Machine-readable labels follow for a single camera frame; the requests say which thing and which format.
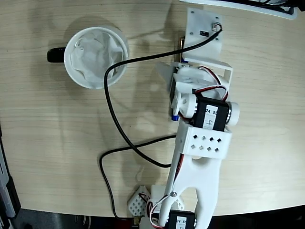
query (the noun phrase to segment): white plastic part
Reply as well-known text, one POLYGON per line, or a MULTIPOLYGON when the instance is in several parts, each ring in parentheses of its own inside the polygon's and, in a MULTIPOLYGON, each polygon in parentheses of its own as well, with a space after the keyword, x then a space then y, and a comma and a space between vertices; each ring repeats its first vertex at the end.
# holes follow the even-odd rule
POLYGON ((148 217, 142 217, 139 224, 139 229, 155 229, 155 228, 151 225, 148 217))
MULTIPOLYGON (((90 82, 84 77, 84 74, 82 73, 82 71, 84 71, 84 69, 80 67, 79 62, 76 62, 77 58, 74 59, 74 65, 72 65, 73 58, 71 58, 71 54, 75 51, 75 46, 78 47, 79 40, 85 34, 90 34, 92 32, 102 32, 102 33, 108 34, 111 37, 111 39, 109 39, 109 42, 111 42, 111 44, 110 43, 102 44, 102 46, 111 47, 111 48, 113 48, 114 51, 122 50, 122 58, 120 60, 127 60, 129 58, 129 47, 128 47, 127 39, 125 38, 123 33, 119 29, 112 27, 112 26, 108 26, 108 25, 100 26, 100 27, 86 28, 86 29, 81 30, 78 33, 76 33, 70 39, 70 41, 68 42, 68 44, 66 46, 65 53, 64 53, 64 64, 65 64, 67 73, 69 74, 71 79, 73 79, 78 85, 80 85, 82 87, 86 87, 86 88, 90 88, 90 89, 101 89, 101 88, 104 88, 102 73, 101 73, 101 80, 96 81, 96 78, 95 78, 93 80, 93 82, 90 82)), ((93 48, 93 50, 94 50, 94 47, 101 47, 101 46, 98 43, 95 43, 93 46, 89 46, 89 48, 90 47, 93 48)), ((96 52, 93 52, 93 51, 88 52, 86 54, 86 60, 88 58, 91 58, 92 62, 95 62, 97 65, 102 64, 102 60, 100 60, 99 58, 96 58, 96 56, 97 56, 96 52)), ((124 74, 124 72, 126 70, 126 67, 127 67, 127 65, 123 65, 123 66, 116 68, 115 72, 113 73, 113 76, 112 77, 110 76, 108 78, 108 86, 116 83, 121 78, 121 76, 124 74)))
POLYGON ((240 108, 237 103, 229 102, 229 106, 231 108, 230 119, 228 121, 228 125, 236 125, 239 120, 240 108))
POLYGON ((172 103, 173 115, 178 115, 179 112, 185 118, 192 118, 197 108, 196 95, 175 93, 172 103))
MULTIPOLYGON (((215 23, 222 24, 222 17, 219 14, 201 10, 197 8, 187 8, 187 22, 185 30, 184 48, 198 44, 207 40, 216 31, 213 31, 213 25, 215 23)), ((190 57, 205 57, 212 60, 218 60, 222 49, 223 34, 220 33, 216 39, 208 44, 183 53, 183 58, 190 57)))
POLYGON ((128 201, 128 210, 133 216, 145 216, 146 213, 146 203, 139 196, 139 193, 145 193, 150 197, 149 191, 145 186, 140 186, 134 195, 128 201))
POLYGON ((224 7, 229 7, 229 8, 241 9, 241 10, 249 10, 249 11, 254 11, 254 12, 259 12, 259 13, 264 13, 264 14, 270 14, 270 15, 274 15, 277 17, 281 17, 281 18, 287 18, 290 20, 294 20, 297 18, 297 9, 293 9, 293 14, 287 14, 287 13, 278 12, 278 11, 275 11, 272 9, 266 9, 266 8, 261 8, 261 7, 256 7, 256 6, 249 6, 249 5, 245 5, 245 4, 234 3, 234 2, 229 2, 229 1, 221 1, 221 0, 179 0, 179 1, 195 3, 195 4, 212 5, 212 6, 224 6, 224 7))
POLYGON ((216 131, 180 122, 175 148, 183 154, 222 160, 227 155, 231 138, 232 132, 228 128, 216 131))
MULTIPOLYGON (((151 186, 151 202, 153 204, 157 203, 163 196, 165 192, 165 186, 161 185, 152 185, 151 186)), ((156 207, 154 213, 159 213, 161 204, 156 207)), ((177 197, 176 200, 171 205, 171 210, 180 210, 183 211, 185 204, 181 197, 177 197)))
MULTIPOLYGON (((175 97, 175 99, 179 99, 179 101, 182 98, 179 98, 178 93, 181 93, 181 97, 183 97, 184 94, 192 94, 193 89, 215 85, 215 79, 207 71, 190 66, 180 66, 179 68, 178 72, 173 74, 176 82, 175 96, 177 95, 177 98, 175 97)), ((218 76, 218 79, 223 86, 227 89, 230 88, 230 78, 227 81, 225 78, 218 76)), ((223 89, 210 90, 202 93, 203 96, 213 99, 221 99, 223 94, 223 89)))
POLYGON ((165 190, 165 194, 176 192, 177 196, 170 196, 162 203, 158 222, 160 226, 165 226, 171 205, 177 197, 188 187, 194 187, 198 199, 195 209, 196 228, 208 228, 218 198, 221 161, 226 157, 231 137, 232 133, 228 129, 225 132, 207 130, 180 120, 165 190), (183 162, 174 181, 180 154, 184 154, 183 162))
MULTIPOLYGON (((88 82, 102 82, 106 70, 122 61, 123 48, 108 33, 93 30, 84 34, 75 44, 70 54, 74 69, 80 71, 88 82)), ((113 77, 114 70, 108 74, 113 77)))

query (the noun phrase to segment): white mug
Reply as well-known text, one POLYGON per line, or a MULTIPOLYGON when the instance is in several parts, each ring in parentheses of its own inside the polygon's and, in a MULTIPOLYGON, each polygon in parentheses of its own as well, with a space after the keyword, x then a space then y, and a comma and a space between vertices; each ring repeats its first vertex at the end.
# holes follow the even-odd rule
MULTIPOLYGON (((79 31, 77 34, 75 34, 68 42, 67 46, 64 48, 54 48, 50 49, 47 53, 47 60, 48 62, 51 63, 60 63, 63 62, 66 68, 66 71, 68 75, 71 77, 73 81, 75 81, 78 85, 85 87, 85 88, 90 88, 90 89, 101 89, 104 88, 104 83, 103 83, 103 78, 104 76, 101 76, 101 81, 100 82, 88 82, 84 75, 73 68, 72 63, 71 63, 71 56, 70 54, 73 52, 75 49, 75 44, 76 42, 85 34, 89 33, 90 31, 102 31, 115 39, 115 41, 120 45, 122 48, 122 61, 128 60, 129 58, 129 48, 128 48, 128 43, 127 39, 123 35, 123 33, 113 27, 113 26, 108 26, 108 25, 103 25, 103 26, 97 26, 97 27, 89 27, 84 30, 79 31)), ((126 70, 126 65, 120 66, 116 69, 115 74, 108 79, 108 86, 116 83, 121 76, 124 74, 126 70)))

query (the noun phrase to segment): wooden table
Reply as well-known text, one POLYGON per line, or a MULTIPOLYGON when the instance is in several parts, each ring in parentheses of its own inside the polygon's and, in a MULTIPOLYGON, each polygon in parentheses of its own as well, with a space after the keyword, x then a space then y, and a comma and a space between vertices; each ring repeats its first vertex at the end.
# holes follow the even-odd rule
MULTIPOLYGON (((0 122, 23 208, 112 216, 98 157, 126 145, 104 91, 78 86, 63 64, 46 61, 47 50, 65 46, 83 28, 110 24, 128 38, 131 57, 169 51, 183 35, 187 6, 177 0, 0 1, 0 122)), ((230 93, 241 107, 215 214, 305 204, 305 14, 289 21, 205 9, 224 16, 221 60, 234 67, 230 93)), ((129 65, 110 88, 116 114, 135 143, 177 130, 168 119, 157 61, 129 65)), ((173 148, 168 140, 143 151, 169 163, 173 148)), ((108 156, 104 164, 120 216, 128 214, 126 202, 138 185, 166 183, 168 169, 131 151, 108 156)), ((193 209, 194 191, 183 197, 193 209)))

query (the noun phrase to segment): black object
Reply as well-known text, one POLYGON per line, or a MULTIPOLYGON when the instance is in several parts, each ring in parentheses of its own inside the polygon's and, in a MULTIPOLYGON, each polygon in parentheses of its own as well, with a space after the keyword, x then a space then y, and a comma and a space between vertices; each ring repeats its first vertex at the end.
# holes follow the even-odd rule
POLYGON ((300 11, 305 11, 305 0, 288 0, 287 2, 294 7, 298 7, 300 11))
POLYGON ((208 125, 214 125, 213 130, 224 131, 229 114, 229 105, 221 100, 203 97, 201 94, 197 96, 197 104, 197 111, 190 124, 194 127, 202 128, 205 116, 212 112, 212 115, 216 115, 216 119, 214 123, 212 123, 213 120, 208 120, 210 121, 208 125), (211 111, 211 109, 207 108, 207 105, 217 107, 217 112, 211 111))
POLYGON ((209 32, 200 30, 200 36, 209 37, 209 32))
POLYGON ((195 213, 191 211, 177 211, 171 210, 168 216, 168 223, 165 225, 166 229, 194 229, 195 227, 195 213))
POLYGON ((31 224, 25 225, 24 229, 33 229, 33 226, 31 224))
MULTIPOLYGON (((176 138, 176 135, 170 135, 170 136, 160 137, 160 138, 157 138, 157 139, 155 139, 155 140, 152 140, 152 141, 149 141, 149 142, 146 142, 146 143, 142 143, 142 144, 135 145, 135 147, 148 146, 148 145, 151 145, 151 144, 153 144, 153 143, 161 142, 161 141, 164 141, 164 140, 167 140, 167 139, 171 139, 171 138, 176 138)), ((102 176, 103 176, 103 178, 104 178, 104 180, 105 180, 105 183, 106 183, 106 186, 107 186, 107 189, 108 189, 108 192, 109 192, 109 196, 110 196, 110 200, 111 200, 112 212, 113 212, 114 216, 115 216, 117 219, 119 219, 119 220, 126 220, 126 219, 121 218, 121 217, 118 217, 118 215, 116 214, 113 193, 112 193, 110 184, 109 184, 109 182, 108 182, 108 179, 107 179, 107 177, 106 177, 105 171, 104 171, 104 169, 103 169, 103 158, 106 157, 106 156, 109 155, 109 154, 116 153, 116 152, 120 152, 120 151, 124 151, 124 150, 129 150, 129 149, 131 149, 130 146, 128 146, 128 147, 123 147, 123 148, 119 148, 119 149, 112 149, 112 150, 109 150, 109 151, 107 151, 106 153, 103 153, 102 156, 100 157, 100 160, 99 160, 100 170, 101 170, 102 176)))
POLYGON ((286 13, 289 15, 293 15, 294 13, 294 7, 297 7, 294 2, 299 2, 298 0, 288 0, 284 3, 279 3, 279 4, 266 4, 264 2, 257 2, 257 1, 251 1, 251 0, 226 0, 228 2, 234 2, 234 3, 239 3, 243 5, 249 5, 249 6, 256 6, 256 7, 261 7, 261 8, 266 8, 266 9, 271 9, 274 11, 286 13), (289 10, 284 10, 281 7, 289 7, 289 10))
POLYGON ((47 53, 47 61, 51 63, 63 63, 66 48, 50 49, 47 53))
POLYGON ((9 222, 9 218, 6 216, 5 207, 2 199, 0 199, 0 219, 1 219, 1 228, 9 229, 10 222, 9 222))
POLYGON ((6 161, 6 157, 5 157, 5 153, 4 153, 4 147, 3 147, 1 137, 2 137, 2 130, 1 130, 1 126, 0 126, 0 146, 1 146, 1 151, 2 151, 2 154, 3 154, 3 159, 4 159, 6 171, 7 171, 8 176, 9 176, 9 181, 6 184, 6 188, 8 190, 10 200, 11 200, 11 203, 12 203, 14 211, 15 211, 15 216, 17 216, 17 214, 19 213, 19 211, 21 209, 21 204, 20 204, 20 201, 19 201, 19 198, 18 198, 18 195, 17 195, 17 191, 16 191, 16 188, 15 188, 13 178, 10 175, 10 171, 9 171, 8 163, 6 161))

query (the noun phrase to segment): cable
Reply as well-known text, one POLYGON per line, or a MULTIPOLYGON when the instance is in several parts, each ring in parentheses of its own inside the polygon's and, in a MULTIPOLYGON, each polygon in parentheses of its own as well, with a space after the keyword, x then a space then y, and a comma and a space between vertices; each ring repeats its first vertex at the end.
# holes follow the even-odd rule
POLYGON ((145 202, 147 203, 147 201, 150 199, 149 196, 146 193, 140 192, 139 193, 139 197, 145 202))
POLYGON ((155 210, 155 208, 161 204, 165 199, 167 199, 170 195, 165 195, 164 197, 162 197, 153 207, 152 209, 150 210, 149 212, 149 221, 151 222, 151 225, 154 227, 154 228, 158 228, 158 229, 161 229, 163 227, 159 226, 159 225, 156 225, 154 222, 153 222, 153 219, 152 219, 152 216, 153 216, 153 211, 155 210))
POLYGON ((176 180, 176 178, 177 178, 177 176, 179 174, 180 168, 182 166, 183 158, 184 158, 184 154, 180 154, 179 162, 178 162, 176 173, 175 173, 175 177, 174 177, 174 182, 175 182, 175 180, 176 180))
POLYGON ((224 93, 224 95, 221 99, 223 102, 225 102, 228 98, 228 90, 223 85, 213 85, 213 86, 204 87, 204 88, 201 88, 201 89, 197 89, 194 93, 198 94, 198 93, 202 93, 202 92, 206 92, 206 91, 210 91, 210 90, 215 90, 217 88, 225 89, 225 93, 224 93))
POLYGON ((187 48, 183 48, 183 49, 178 49, 178 50, 175 50, 175 51, 165 52, 165 53, 151 55, 151 56, 139 57, 139 58, 129 59, 129 60, 126 60, 126 61, 115 63, 114 65, 110 66, 106 70, 106 72, 105 72, 105 75, 104 75, 105 97, 106 97, 106 101, 107 101, 107 104, 108 104, 109 112, 110 112, 110 114, 112 116, 114 124, 116 125, 116 127, 117 127, 118 131, 120 132, 121 136, 123 137, 123 139, 131 147, 131 149, 133 149, 140 157, 142 157, 143 159, 149 161, 150 163, 152 163, 152 164, 154 164, 156 166, 159 166, 159 167, 162 167, 162 168, 169 168, 170 164, 165 165, 165 164, 159 163, 159 162, 151 159, 150 157, 146 156, 139 149, 137 149, 137 147, 130 141, 128 136, 125 134, 125 132, 123 131, 123 129, 122 129, 122 127, 121 127, 121 125, 120 125, 120 123, 119 123, 119 121, 118 121, 118 119, 117 119, 117 117, 115 115, 115 112, 114 112, 114 109, 113 109, 113 106, 112 106, 112 103, 111 103, 111 98, 110 98, 109 90, 108 90, 108 74, 109 74, 109 72, 111 70, 113 70, 113 69, 115 69, 115 68, 117 68, 119 66, 128 64, 128 63, 134 63, 134 62, 140 62, 140 61, 148 61, 148 60, 152 60, 152 59, 157 59, 157 58, 162 58, 162 57, 166 57, 166 56, 176 55, 176 54, 180 54, 180 53, 183 53, 183 52, 187 52, 187 51, 190 51, 190 50, 202 47, 202 46, 208 44, 209 42, 211 42, 212 40, 214 40, 223 31, 222 26, 219 25, 219 27, 220 27, 219 31, 217 31, 211 37, 209 37, 207 40, 205 40, 205 41, 203 41, 203 42, 201 42, 199 44, 196 44, 196 45, 193 45, 193 46, 190 46, 190 47, 187 47, 187 48))
MULTIPOLYGON (((167 139, 172 139, 172 138, 176 138, 176 135, 170 135, 170 136, 165 136, 165 137, 160 137, 160 138, 157 138, 155 140, 152 140, 152 141, 149 141, 149 142, 146 142, 146 143, 142 143, 142 144, 138 144, 138 145, 135 145, 135 147, 143 147, 143 146, 148 146, 148 145, 151 145, 151 144, 154 144, 154 143, 157 143, 157 142, 161 142, 161 141, 164 141, 164 140, 167 140, 167 139)), ((119 220, 125 220, 124 218, 120 218, 118 217, 118 215, 116 214, 116 211, 115 211, 115 203, 114 203, 114 197, 113 197, 113 193, 112 193, 112 190, 111 190, 111 187, 110 187, 110 184, 109 184, 109 181, 106 177, 106 174, 105 174, 105 171, 103 169, 103 158, 106 157, 107 155, 109 154, 112 154, 112 153, 116 153, 116 152, 120 152, 120 151, 124 151, 124 150, 129 150, 129 149, 132 149, 130 146, 127 146, 127 147, 123 147, 123 148, 119 148, 119 149, 112 149, 112 150, 109 150, 105 153, 103 153, 99 159, 99 164, 100 164, 100 170, 101 170, 101 173, 102 173, 102 176, 105 180, 105 183, 106 183, 106 186, 107 186, 107 189, 108 189, 108 192, 109 192, 109 196, 110 196, 110 201, 111 201, 111 207, 112 207, 112 212, 114 214, 114 217, 116 217, 117 219, 119 220)))
POLYGON ((199 66, 198 69, 206 70, 215 79, 217 84, 221 84, 220 80, 217 77, 217 75, 211 69, 209 69, 207 67, 204 67, 204 66, 199 66))

